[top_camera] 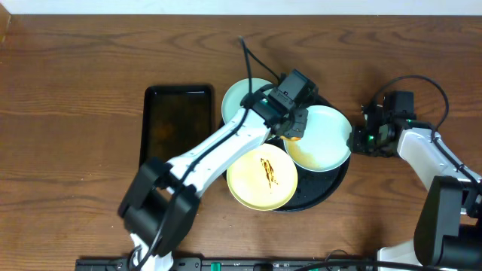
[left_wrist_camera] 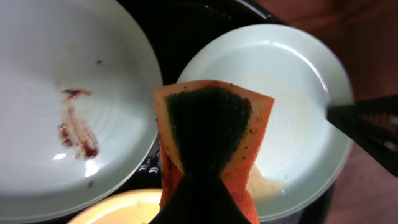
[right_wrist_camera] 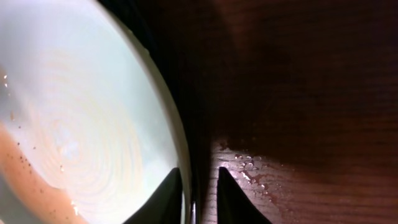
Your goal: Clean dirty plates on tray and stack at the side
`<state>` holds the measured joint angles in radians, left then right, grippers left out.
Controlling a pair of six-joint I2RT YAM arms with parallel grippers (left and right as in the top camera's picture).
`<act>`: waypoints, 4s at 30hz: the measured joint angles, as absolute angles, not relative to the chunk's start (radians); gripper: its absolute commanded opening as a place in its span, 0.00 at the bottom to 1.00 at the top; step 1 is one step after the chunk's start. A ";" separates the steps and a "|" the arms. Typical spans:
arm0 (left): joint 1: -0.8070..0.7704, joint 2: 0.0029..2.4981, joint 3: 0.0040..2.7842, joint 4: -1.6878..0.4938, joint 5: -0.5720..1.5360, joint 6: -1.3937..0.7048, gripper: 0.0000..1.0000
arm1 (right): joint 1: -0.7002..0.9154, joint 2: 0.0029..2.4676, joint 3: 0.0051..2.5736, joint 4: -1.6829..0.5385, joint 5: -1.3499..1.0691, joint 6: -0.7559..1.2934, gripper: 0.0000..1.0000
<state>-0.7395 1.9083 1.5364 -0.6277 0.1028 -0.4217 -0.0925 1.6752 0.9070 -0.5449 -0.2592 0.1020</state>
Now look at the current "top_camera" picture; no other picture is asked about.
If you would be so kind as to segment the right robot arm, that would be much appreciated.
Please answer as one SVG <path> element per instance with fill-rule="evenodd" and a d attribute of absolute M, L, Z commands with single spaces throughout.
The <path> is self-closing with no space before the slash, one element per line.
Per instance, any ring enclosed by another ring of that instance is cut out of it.
<path fill-rule="evenodd" d="M 384 262 L 456 270 L 481 268 L 481 224 L 461 224 L 462 215 L 481 220 L 481 176 L 468 169 L 429 123 L 400 120 L 356 126 L 348 146 L 354 154 L 397 156 L 428 191 L 413 239 L 381 248 Z"/>

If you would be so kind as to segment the yellow plate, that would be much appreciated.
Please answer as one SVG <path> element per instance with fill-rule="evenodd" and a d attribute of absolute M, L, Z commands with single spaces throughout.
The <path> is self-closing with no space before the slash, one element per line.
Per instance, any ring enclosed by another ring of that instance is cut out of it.
<path fill-rule="evenodd" d="M 289 155 L 269 144 L 242 155 L 227 170 L 227 185 L 234 198 L 257 211 L 284 206 L 293 197 L 297 181 Z"/>

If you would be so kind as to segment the light blue plate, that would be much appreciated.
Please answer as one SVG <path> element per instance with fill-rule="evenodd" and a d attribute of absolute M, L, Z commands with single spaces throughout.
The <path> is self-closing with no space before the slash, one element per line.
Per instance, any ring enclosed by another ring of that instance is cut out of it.
<path fill-rule="evenodd" d="M 271 82 L 261 79 L 252 78 L 253 93 L 260 88 L 272 84 Z M 236 112 L 241 108 L 241 101 L 249 92 L 249 79 L 242 79 L 232 85 L 224 94 L 221 103 L 221 117 L 224 123 L 228 122 Z"/>
<path fill-rule="evenodd" d="M 290 158 L 301 168 L 327 172 L 341 166 L 351 155 L 347 146 L 352 126 L 337 109 L 312 105 L 308 109 L 304 136 L 296 142 L 284 141 Z"/>

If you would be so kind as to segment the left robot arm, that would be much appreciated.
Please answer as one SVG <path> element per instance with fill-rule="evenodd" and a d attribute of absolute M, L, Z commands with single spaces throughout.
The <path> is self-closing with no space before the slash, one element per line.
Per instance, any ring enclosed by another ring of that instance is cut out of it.
<path fill-rule="evenodd" d="M 172 251 L 191 229 L 200 198 L 212 182 L 270 134 L 300 139 L 306 106 L 267 96 L 246 98 L 235 115 L 195 148 L 166 162 L 147 159 L 118 208 L 135 243 L 131 270 L 168 270 Z"/>

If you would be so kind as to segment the green and yellow sponge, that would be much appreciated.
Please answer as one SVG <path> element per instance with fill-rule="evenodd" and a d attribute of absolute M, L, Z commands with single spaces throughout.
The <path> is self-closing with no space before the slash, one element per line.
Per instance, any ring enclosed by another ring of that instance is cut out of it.
<path fill-rule="evenodd" d="M 286 137 L 286 136 L 283 136 L 283 135 L 280 138 L 282 140 L 288 141 L 288 142 L 297 142 L 297 141 L 301 140 L 301 138 L 299 138 L 299 137 Z"/>

